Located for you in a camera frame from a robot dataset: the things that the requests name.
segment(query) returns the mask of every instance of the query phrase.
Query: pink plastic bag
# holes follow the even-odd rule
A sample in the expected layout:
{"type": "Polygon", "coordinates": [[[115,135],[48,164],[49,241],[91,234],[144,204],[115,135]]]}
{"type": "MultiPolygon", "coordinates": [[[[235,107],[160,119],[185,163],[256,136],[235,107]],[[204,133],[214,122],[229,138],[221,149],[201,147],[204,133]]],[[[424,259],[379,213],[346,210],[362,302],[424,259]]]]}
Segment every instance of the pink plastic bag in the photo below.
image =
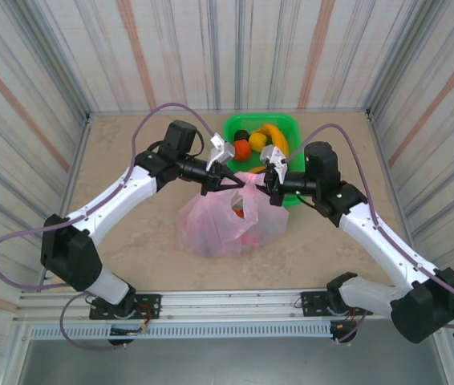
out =
{"type": "Polygon", "coordinates": [[[184,250],[207,257],[244,255],[284,235],[288,212],[270,205],[257,190],[264,174],[238,172],[244,188],[197,195],[177,214],[177,228],[184,250]],[[244,217],[233,206],[242,203],[244,217]]]}

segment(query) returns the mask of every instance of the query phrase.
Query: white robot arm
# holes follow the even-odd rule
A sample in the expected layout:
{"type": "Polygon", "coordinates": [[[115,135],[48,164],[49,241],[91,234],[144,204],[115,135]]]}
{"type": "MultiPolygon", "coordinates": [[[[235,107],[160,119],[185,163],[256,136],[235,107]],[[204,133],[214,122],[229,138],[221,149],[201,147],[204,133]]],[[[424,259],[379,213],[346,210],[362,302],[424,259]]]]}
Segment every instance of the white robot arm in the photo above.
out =
{"type": "MultiPolygon", "coordinates": [[[[169,181],[181,178],[201,184],[201,193],[240,188],[243,182],[222,166],[232,158],[233,149],[220,136],[212,138],[214,149],[209,161],[188,155],[197,129],[175,121],[159,143],[157,152],[149,150],[136,157],[128,180],[128,170],[109,188],[67,219],[53,215],[46,225],[62,223],[84,216],[65,229],[43,234],[42,263],[76,290],[102,298],[113,306],[116,315],[132,312],[135,290],[102,266],[95,247],[107,232],[141,201],[151,197],[169,181]],[[222,184],[228,178],[234,184],[222,184]],[[106,204],[87,213],[105,197],[122,189],[106,204]]],[[[341,181],[337,156],[329,144],[313,142],[304,149],[306,171],[292,172],[281,160],[283,154],[274,146],[263,149],[261,160],[269,166],[265,186],[258,186],[270,196],[272,205],[282,205],[286,194],[311,197],[314,208],[335,226],[350,234],[379,263],[395,286],[366,281],[346,273],[327,285],[328,306],[332,314],[344,314],[350,308],[361,308],[393,321],[407,339],[419,342],[454,319],[454,296],[405,260],[383,237],[371,219],[366,197],[353,185],[341,181]]],[[[454,287],[454,272],[440,271],[411,249],[380,217],[379,225],[408,255],[431,274],[454,287]]]]}

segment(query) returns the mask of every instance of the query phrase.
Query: banana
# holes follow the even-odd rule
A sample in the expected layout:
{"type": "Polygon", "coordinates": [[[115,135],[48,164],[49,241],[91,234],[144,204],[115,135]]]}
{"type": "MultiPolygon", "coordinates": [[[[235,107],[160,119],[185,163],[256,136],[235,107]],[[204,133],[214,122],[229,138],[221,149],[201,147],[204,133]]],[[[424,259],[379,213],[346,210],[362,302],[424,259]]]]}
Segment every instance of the banana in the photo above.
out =
{"type": "Polygon", "coordinates": [[[290,154],[288,141],[282,134],[281,130],[279,130],[274,125],[265,123],[261,126],[261,128],[254,132],[260,132],[261,134],[265,134],[266,136],[272,138],[272,143],[275,146],[279,147],[279,149],[284,153],[286,157],[290,154]]]}
{"type": "Polygon", "coordinates": [[[260,171],[264,170],[265,168],[266,168],[266,166],[256,166],[256,167],[250,169],[249,172],[252,174],[257,174],[260,171]]]}

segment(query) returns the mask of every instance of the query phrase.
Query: green basket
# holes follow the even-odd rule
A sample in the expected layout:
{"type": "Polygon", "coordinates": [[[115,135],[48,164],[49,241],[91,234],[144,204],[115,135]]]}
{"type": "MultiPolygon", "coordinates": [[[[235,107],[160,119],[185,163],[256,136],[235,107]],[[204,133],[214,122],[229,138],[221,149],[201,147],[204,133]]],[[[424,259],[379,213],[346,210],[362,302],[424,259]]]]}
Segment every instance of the green basket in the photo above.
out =
{"type": "MultiPolygon", "coordinates": [[[[298,130],[298,123],[291,116],[284,114],[241,114],[234,115],[228,118],[224,124],[224,139],[230,143],[234,142],[234,134],[237,130],[246,130],[248,133],[257,130],[264,123],[273,124],[281,130],[282,134],[288,141],[290,146],[290,153],[300,146],[302,143],[300,140],[300,131],[298,130]]],[[[236,162],[231,160],[227,165],[234,172],[238,171],[249,171],[250,169],[261,166],[262,163],[259,160],[260,153],[252,151],[252,156],[245,162],[236,162]]],[[[293,160],[288,164],[288,170],[290,171],[305,171],[306,164],[304,161],[303,152],[300,152],[293,160]]],[[[284,198],[284,206],[293,206],[299,204],[300,201],[297,197],[287,195],[284,198]]]]}

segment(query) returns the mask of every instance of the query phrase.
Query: wall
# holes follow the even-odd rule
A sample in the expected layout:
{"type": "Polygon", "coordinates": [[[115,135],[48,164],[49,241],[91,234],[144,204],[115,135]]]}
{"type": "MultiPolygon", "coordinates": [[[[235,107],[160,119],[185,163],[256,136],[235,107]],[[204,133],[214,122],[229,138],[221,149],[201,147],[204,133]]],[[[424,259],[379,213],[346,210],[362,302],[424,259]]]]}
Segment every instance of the wall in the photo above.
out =
{"type": "MultiPolygon", "coordinates": [[[[0,2],[0,236],[39,227],[59,211],[82,121],[0,2]]],[[[40,240],[0,247],[0,268],[10,279],[38,283],[40,240]]],[[[0,282],[0,359],[17,300],[18,291],[0,282]]]]}
{"type": "Polygon", "coordinates": [[[415,244],[454,268],[454,2],[443,2],[387,100],[383,152],[415,244]]]}
{"type": "Polygon", "coordinates": [[[365,107],[422,3],[25,1],[95,112],[365,107]]]}

